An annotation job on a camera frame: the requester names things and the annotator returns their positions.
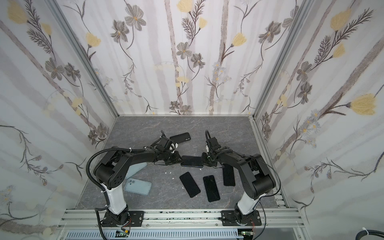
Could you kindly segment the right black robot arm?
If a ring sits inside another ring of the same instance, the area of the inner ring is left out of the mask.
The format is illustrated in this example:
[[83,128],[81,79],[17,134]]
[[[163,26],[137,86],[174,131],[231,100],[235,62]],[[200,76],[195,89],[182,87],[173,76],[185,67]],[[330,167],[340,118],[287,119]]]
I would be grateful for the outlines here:
[[229,147],[222,147],[215,137],[206,134],[207,158],[206,165],[216,167],[219,163],[222,167],[233,167],[239,173],[244,189],[242,198],[235,204],[231,217],[222,217],[231,224],[247,225],[257,223],[255,208],[276,187],[276,180],[271,173],[269,165],[263,157],[256,155],[243,155],[236,153]]

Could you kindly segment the black phone with blue edge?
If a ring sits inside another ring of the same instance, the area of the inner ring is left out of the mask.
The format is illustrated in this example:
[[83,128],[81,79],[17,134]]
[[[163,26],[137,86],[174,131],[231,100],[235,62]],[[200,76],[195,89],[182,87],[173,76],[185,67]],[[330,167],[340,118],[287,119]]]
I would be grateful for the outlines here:
[[202,168],[204,166],[202,157],[182,156],[181,166]]

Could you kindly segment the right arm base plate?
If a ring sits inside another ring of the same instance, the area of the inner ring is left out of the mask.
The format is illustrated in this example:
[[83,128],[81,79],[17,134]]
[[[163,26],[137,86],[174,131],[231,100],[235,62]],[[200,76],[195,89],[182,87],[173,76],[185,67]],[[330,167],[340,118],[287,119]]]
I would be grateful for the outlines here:
[[258,211],[253,211],[248,215],[243,215],[239,210],[223,210],[221,211],[221,217],[219,220],[222,221],[222,225],[226,227],[252,227],[262,225],[260,213]]

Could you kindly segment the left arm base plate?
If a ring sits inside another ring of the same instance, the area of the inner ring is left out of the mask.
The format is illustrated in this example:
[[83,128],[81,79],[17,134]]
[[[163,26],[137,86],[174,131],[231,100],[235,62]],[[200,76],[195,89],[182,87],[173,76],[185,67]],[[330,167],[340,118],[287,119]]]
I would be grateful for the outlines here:
[[144,211],[129,211],[115,215],[107,211],[101,219],[102,227],[141,227]]

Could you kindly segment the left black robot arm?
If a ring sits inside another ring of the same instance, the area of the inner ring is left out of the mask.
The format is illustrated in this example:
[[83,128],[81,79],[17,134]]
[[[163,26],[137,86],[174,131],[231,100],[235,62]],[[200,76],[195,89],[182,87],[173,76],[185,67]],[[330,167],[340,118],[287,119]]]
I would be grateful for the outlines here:
[[166,166],[180,163],[178,145],[175,141],[161,137],[148,147],[112,147],[101,150],[88,159],[86,174],[106,200],[105,207],[95,209],[97,217],[100,217],[100,211],[106,211],[105,216],[98,219],[101,227],[124,227],[132,220],[123,190],[123,182],[130,167],[157,161],[163,161]]

